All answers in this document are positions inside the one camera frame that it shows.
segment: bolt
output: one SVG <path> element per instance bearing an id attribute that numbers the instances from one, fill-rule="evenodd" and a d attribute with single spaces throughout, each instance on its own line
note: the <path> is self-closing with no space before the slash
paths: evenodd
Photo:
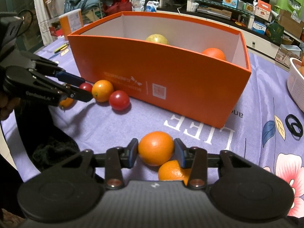
<path id="1" fill-rule="evenodd" d="M 122 184 L 122 182 L 119 179 L 110 179 L 107 181 L 107 185 L 112 187 L 112 188 L 116 188 L 119 187 Z"/>
<path id="2" fill-rule="evenodd" d="M 205 182 L 202 179 L 192 179 L 190 181 L 190 185 L 192 187 L 199 188 L 199 187 L 203 187 L 205 185 Z"/>

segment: gray gripper base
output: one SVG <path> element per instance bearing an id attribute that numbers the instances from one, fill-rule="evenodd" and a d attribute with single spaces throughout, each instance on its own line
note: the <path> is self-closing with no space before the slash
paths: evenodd
<path id="1" fill-rule="evenodd" d="M 130 181 L 107 191 L 88 214 L 60 224 L 26 220 L 19 228 L 292 228 L 285 219 L 245 223 L 222 214 L 203 191 L 182 182 Z"/>

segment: pink flower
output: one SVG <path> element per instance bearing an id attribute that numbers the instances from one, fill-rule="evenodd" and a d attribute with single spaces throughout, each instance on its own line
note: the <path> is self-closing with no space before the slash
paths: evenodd
<path id="1" fill-rule="evenodd" d="M 288 213 L 289 216 L 297 218 L 304 217 L 304 167 L 302 158 L 293 154 L 279 154 L 275 167 L 276 176 L 289 183 L 294 193 L 294 203 Z"/>

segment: table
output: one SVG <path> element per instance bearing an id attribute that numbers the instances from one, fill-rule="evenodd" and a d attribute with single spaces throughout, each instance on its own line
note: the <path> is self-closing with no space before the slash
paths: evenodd
<path id="1" fill-rule="evenodd" d="M 38 55 L 58 61 L 59 66 L 78 74 L 72 51 L 53 56 L 56 48 L 65 43 L 58 39 Z M 139 140 L 152 131 L 164 131 L 173 138 L 181 138 L 188 146 L 198 146 L 209 153 L 231 150 L 247 160 L 266 167 L 295 189 L 295 196 L 304 194 L 303 138 L 294 137 L 285 125 L 289 114 L 295 115 L 304 124 L 304 114 L 292 100 L 287 90 L 288 72 L 249 54 L 252 74 L 237 105 L 225 126 L 211 127 L 179 114 L 158 108 L 131 98 L 132 107 L 127 113 L 114 112 L 109 104 L 99 105 L 77 101 L 75 106 L 63 112 L 59 107 L 49 107 L 55 126 L 78 144 L 80 150 L 92 149 L 104 153 L 114 146 L 126 146 L 132 138 Z M 24 181 L 39 174 L 29 160 L 18 134 L 14 114 L 2 123 L 5 138 L 12 158 Z M 138 157 L 133 169 L 123 169 L 124 179 L 157 180 L 158 167 L 148 167 Z M 104 176 L 104 169 L 96 173 Z M 214 182 L 216 169 L 210 169 L 209 182 Z M 295 199 L 295 207 L 289 215 L 304 216 L 304 201 Z"/>

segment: white lid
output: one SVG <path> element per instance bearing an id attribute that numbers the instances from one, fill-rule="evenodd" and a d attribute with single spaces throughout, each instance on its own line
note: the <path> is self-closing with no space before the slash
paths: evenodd
<path id="1" fill-rule="evenodd" d="M 62 15 L 59 16 L 59 19 L 61 19 L 61 18 L 63 18 L 63 17 L 66 17 L 67 15 L 70 15 L 70 14 L 72 14 L 72 13 L 78 13 L 79 11 L 81 11 L 80 8 L 79 8 L 79 9 L 72 10 L 72 11 L 67 12 L 67 13 L 64 13 L 64 14 L 62 14 Z"/>

